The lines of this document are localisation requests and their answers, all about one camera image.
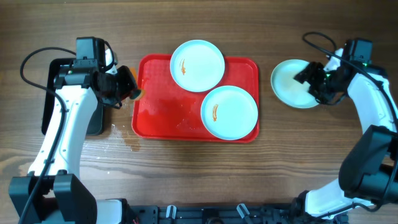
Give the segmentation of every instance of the tray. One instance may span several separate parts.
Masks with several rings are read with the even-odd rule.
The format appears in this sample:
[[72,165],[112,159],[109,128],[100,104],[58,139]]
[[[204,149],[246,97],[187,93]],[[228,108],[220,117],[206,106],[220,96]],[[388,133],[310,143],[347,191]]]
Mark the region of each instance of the tray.
[[[184,141],[240,142],[253,141],[259,134],[259,122],[245,137],[226,141],[210,134],[200,118],[200,106],[209,93],[193,93],[179,87],[170,74],[168,54],[150,54],[139,64],[137,84],[146,95],[134,103],[131,126],[142,138]],[[259,72],[249,58],[225,57],[225,73],[215,88],[223,85],[246,90],[259,107]]]

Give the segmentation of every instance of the red tray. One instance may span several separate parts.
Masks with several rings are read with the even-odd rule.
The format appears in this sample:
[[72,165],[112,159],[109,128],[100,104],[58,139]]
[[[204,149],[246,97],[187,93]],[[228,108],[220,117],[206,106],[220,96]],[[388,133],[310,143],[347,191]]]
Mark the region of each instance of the red tray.
[[[253,141],[259,134],[257,122],[245,137],[226,141],[210,134],[200,118],[200,107],[209,91],[193,93],[179,87],[170,74],[171,55],[150,54],[139,64],[137,84],[146,95],[134,103],[131,126],[142,138],[188,141]],[[259,72],[249,58],[225,57],[225,73],[216,87],[238,86],[246,90],[259,105]]]

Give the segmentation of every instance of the wood grain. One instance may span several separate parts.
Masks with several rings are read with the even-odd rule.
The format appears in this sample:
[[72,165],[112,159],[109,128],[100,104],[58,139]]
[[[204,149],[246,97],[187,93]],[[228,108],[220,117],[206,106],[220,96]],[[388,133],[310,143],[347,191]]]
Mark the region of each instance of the wood grain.
[[[171,54],[187,40],[205,39],[225,55],[251,57],[261,73],[261,131],[254,142],[140,139],[131,130],[132,103],[125,101],[121,110],[107,111],[102,135],[87,137],[81,179],[96,198],[122,197],[131,205],[289,202],[337,178],[361,128],[350,99],[310,110],[284,105],[272,92],[272,69],[290,58],[326,62],[301,41],[304,32],[324,32],[340,46],[363,37],[374,41],[373,62],[386,68],[398,96],[397,8],[397,1],[344,0],[0,1],[0,223],[17,222],[9,181],[26,174],[44,138],[44,92],[19,77],[33,50],[73,50],[76,37],[95,36],[112,45],[120,65],[137,67],[149,53]],[[41,53],[29,61],[26,76],[45,84],[49,63],[68,56]],[[350,217],[352,223],[397,223],[397,211],[388,205]]]

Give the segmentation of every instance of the white plate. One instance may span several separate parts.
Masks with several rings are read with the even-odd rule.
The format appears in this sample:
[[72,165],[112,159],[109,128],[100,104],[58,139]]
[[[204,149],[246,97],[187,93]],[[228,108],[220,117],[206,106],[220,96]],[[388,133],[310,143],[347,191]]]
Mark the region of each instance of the white plate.
[[308,93],[310,84],[294,80],[308,62],[299,59],[286,60],[274,69],[271,75],[271,87],[276,96],[285,104],[294,108],[312,108],[318,105],[315,97]]
[[200,116],[212,135],[237,140],[253,130],[259,112],[248,92],[236,86],[221,86],[207,94],[201,104]]
[[225,61],[220,50],[204,40],[190,40],[172,55],[170,71],[174,81],[192,92],[206,91],[220,82]]

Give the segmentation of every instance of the orange mark on plate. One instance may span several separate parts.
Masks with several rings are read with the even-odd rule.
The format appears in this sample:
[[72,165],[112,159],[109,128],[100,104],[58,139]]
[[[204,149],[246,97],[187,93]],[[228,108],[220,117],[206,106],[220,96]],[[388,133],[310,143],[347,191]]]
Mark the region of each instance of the orange mark on plate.
[[218,108],[218,105],[214,105],[214,107],[213,107],[213,121],[214,122],[217,121],[217,108]]
[[185,67],[184,67],[184,62],[185,62],[185,59],[184,59],[184,61],[182,61],[182,68],[181,68],[182,75],[185,75],[185,72],[186,72]]

